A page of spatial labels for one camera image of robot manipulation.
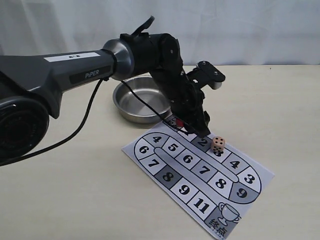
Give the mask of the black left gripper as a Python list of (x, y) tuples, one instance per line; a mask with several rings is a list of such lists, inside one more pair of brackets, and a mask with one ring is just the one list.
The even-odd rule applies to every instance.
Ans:
[(172, 113), (183, 121), (186, 131), (200, 138), (208, 136), (211, 118), (207, 111), (203, 111), (204, 95), (187, 78), (185, 71), (155, 69), (150, 74), (169, 101)]

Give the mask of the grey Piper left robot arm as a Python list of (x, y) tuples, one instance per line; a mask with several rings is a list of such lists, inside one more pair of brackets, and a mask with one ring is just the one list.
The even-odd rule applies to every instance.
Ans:
[(185, 129), (206, 137), (210, 117), (204, 93), (183, 69), (180, 45), (168, 33), (122, 34), (102, 49), (0, 58), (0, 164), (34, 156), (50, 118), (58, 118), (63, 93), (98, 81), (149, 73)]

